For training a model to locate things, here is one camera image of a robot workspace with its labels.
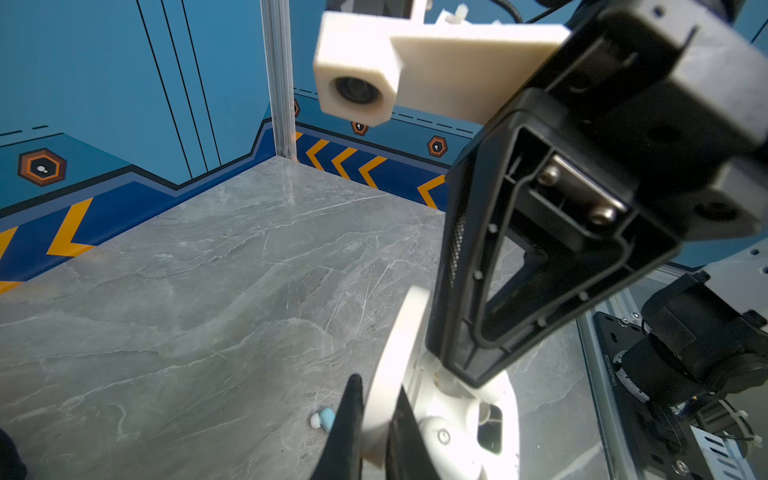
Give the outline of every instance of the brown hexagon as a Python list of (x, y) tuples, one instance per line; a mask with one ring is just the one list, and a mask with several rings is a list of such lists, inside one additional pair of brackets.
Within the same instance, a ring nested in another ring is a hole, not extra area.
[(352, 122), (352, 131), (355, 132), (355, 135), (362, 137), (368, 131), (368, 125), (363, 125), (358, 121), (354, 121)]
[(64, 180), (67, 161), (47, 148), (18, 156), (18, 175), (39, 187)]
[(427, 144), (429, 148), (429, 154), (433, 157), (440, 158), (448, 151), (448, 141), (443, 137), (434, 136)]

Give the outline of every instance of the orange hexagon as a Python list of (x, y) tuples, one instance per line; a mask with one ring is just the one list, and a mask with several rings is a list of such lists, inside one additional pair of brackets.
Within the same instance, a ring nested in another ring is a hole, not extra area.
[(363, 125), (358, 121), (352, 122), (352, 131), (355, 132), (355, 135), (363, 136), (368, 131), (368, 125)]
[(443, 137), (432, 137), (427, 146), (429, 147), (429, 154), (437, 158), (442, 157), (448, 151), (448, 141)]
[(39, 187), (64, 180), (67, 161), (47, 148), (18, 156), (18, 175)]

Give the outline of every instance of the rectangular hole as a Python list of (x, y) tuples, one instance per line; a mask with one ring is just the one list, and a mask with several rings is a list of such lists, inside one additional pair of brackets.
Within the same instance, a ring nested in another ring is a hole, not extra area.
[(717, 453), (717, 454), (718, 454), (718, 455), (720, 455), (720, 456), (723, 456), (723, 457), (725, 457), (725, 458), (730, 458), (730, 456), (728, 456), (728, 454), (727, 454), (727, 453), (725, 453), (725, 452), (721, 452), (721, 451), (720, 451), (720, 450), (718, 450), (718, 449), (714, 449), (714, 448), (710, 447), (710, 450), (712, 450), (713, 452)]
[(718, 462), (720, 462), (720, 463), (722, 463), (722, 464), (723, 464), (723, 465), (725, 465), (725, 466), (729, 466), (729, 467), (733, 468), (734, 470), (738, 470), (738, 468), (736, 468), (736, 466), (735, 466), (733, 463), (731, 463), (731, 462), (726, 462), (726, 461), (725, 461), (725, 460), (723, 460), (722, 458), (718, 458), (718, 459), (717, 459), (717, 461), (718, 461)]
[(709, 437), (704, 437), (704, 438), (705, 438), (705, 439), (707, 439), (707, 441), (708, 441), (708, 442), (712, 442), (712, 443), (713, 443), (713, 444), (715, 444), (715, 445), (719, 445), (719, 446), (721, 446), (721, 447), (725, 448), (725, 445), (723, 445), (721, 442), (718, 442), (718, 441), (717, 441), (717, 440), (715, 440), (715, 439), (711, 439), (711, 438), (709, 438)]

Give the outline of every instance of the screw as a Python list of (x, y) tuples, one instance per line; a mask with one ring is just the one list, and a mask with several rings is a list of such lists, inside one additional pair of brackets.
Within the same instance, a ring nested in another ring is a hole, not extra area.
[(547, 165), (538, 173), (536, 180), (545, 187), (551, 187), (560, 180), (560, 169), (554, 165)]
[(451, 434), (446, 429), (440, 429), (437, 431), (437, 439), (443, 445), (447, 445), (451, 442)]
[(682, 460), (677, 460), (675, 463), (673, 463), (672, 468), (674, 469), (675, 473), (681, 477), (684, 477), (690, 473), (690, 468), (688, 468), (688, 465), (685, 465), (685, 462)]
[(616, 220), (616, 209), (607, 205), (597, 205), (589, 212), (589, 221), (595, 225), (608, 225)]

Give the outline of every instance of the black round object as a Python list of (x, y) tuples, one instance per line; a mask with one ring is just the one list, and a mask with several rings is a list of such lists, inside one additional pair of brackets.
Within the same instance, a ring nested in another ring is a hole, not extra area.
[(354, 77), (336, 79), (336, 90), (346, 100), (355, 104), (371, 104), (379, 98), (379, 89), (365, 80)]

